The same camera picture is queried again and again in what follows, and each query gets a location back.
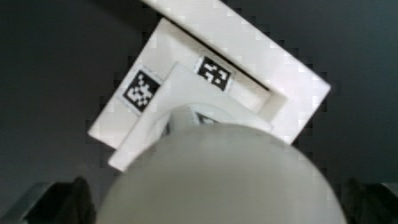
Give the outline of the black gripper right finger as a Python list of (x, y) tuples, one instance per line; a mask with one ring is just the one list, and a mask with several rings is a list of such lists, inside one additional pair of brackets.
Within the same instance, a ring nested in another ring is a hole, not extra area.
[(348, 224), (398, 224), (398, 183), (361, 183), (350, 179), (343, 185), (341, 207)]

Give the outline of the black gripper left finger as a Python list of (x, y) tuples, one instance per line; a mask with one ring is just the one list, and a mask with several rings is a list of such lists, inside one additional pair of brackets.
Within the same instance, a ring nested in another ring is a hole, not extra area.
[(94, 224), (91, 187), (82, 177), (52, 185), (25, 220), (28, 224)]

